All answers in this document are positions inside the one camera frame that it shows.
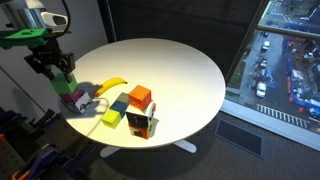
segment purple object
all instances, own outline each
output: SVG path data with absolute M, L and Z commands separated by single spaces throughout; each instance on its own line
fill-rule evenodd
M 82 96 L 82 92 L 79 90 L 78 87 L 73 91 L 71 94 L 59 94 L 62 101 L 67 103 L 75 103 L 78 101 L 78 99 Z

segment white round table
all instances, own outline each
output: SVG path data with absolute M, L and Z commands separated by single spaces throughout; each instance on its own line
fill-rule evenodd
M 102 46 L 81 57 L 73 73 L 79 88 L 91 97 L 96 85 L 107 79 L 122 77 L 128 82 L 93 98 L 83 115 L 60 104 L 61 113 L 75 130 L 109 145 L 101 151 L 103 157 L 120 148 L 168 144 L 196 152 L 184 139 L 215 117 L 225 97 L 225 81 L 218 66 L 202 52 L 169 40 L 131 39 Z M 155 130 L 147 140 L 130 134 L 126 116 L 116 129 L 100 120 L 121 92 L 129 93 L 136 85 L 150 89 L 157 106 Z

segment cable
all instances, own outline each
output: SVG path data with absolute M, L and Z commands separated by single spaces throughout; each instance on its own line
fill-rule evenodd
M 44 39 L 53 39 L 53 38 L 59 38 L 63 35 L 65 35 L 70 28 L 70 24 L 71 24 L 71 15 L 70 15 L 70 11 L 68 8 L 68 5 L 66 3 L 65 0 L 61 0 L 63 7 L 66 11 L 67 14 L 67 18 L 68 18 L 68 23 L 66 28 L 64 29 L 64 31 L 61 34 L 56 33 L 54 36 L 50 36 L 48 34 L 43 34 L 43 35 L 39 35 L 39 36 L 33 36 L 33 37 L 26 37 L 26 38 L 22 38 L 22 39 L 7 39 L 7 38 L 0 38 L 0 41 L 24 41 L 24 40 L 30 40 L 30 39 L 37 39 L 37 38 L 44 38 Z

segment black wall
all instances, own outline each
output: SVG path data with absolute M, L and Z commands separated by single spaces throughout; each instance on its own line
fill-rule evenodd
M 228 72 L 259 1 L 98 0 L 98 3 L 109 43 L 132 38 L 181 42 L 208 55 L 229 79 Z

